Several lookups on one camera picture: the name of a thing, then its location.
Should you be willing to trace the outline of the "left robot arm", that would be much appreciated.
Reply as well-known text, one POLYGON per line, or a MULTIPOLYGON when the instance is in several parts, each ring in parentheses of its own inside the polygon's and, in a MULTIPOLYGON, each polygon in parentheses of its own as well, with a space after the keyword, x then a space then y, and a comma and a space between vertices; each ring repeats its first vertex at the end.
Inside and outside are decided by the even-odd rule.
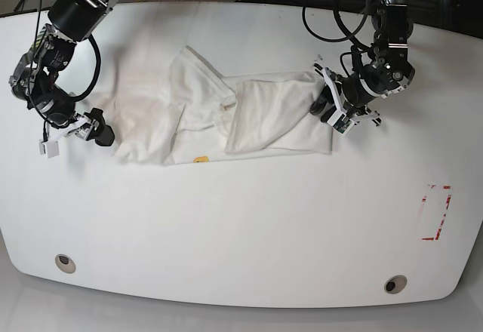
POLYGON ((380 126, 380 114, 371 110, 369 103, 403 91, 415 74, 408 61, 408 39, 414 29, 408 16, 408 0, 365 0, 363 18, 371 20, 374 28, 370 45, 357 39, 360 27, 347 29, 338 5, 334 6, 333 15, 343 33, 340 42, 352 44, 347 52, 352 67, 340 75, 318 63, 314 65, 325 86, 309 112, 340 134, 346 134, 363 120, 380 126))

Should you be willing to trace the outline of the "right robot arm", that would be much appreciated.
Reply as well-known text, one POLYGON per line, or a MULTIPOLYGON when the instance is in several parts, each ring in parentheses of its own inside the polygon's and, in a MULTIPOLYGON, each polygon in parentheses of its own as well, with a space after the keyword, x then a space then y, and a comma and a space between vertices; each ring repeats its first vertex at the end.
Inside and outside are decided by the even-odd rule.
POLYGON ((41 144, 48 146, 48 132, 56 129, 68 136, 111 146, 115 135, 103 110, 76 112, 77 103, 90 95, 100 76, 100 49, 92 32, 119 0, 56 0, 48 11, 48 23, 35 30, 35 40, 20 58, 9 85, 13 95, 26 101, 43 120, 41 144), (78 43, 88 41, 94 51, 94 74, 86 90, 69 94, 56 84, 58 75, 71 62, 78 43))

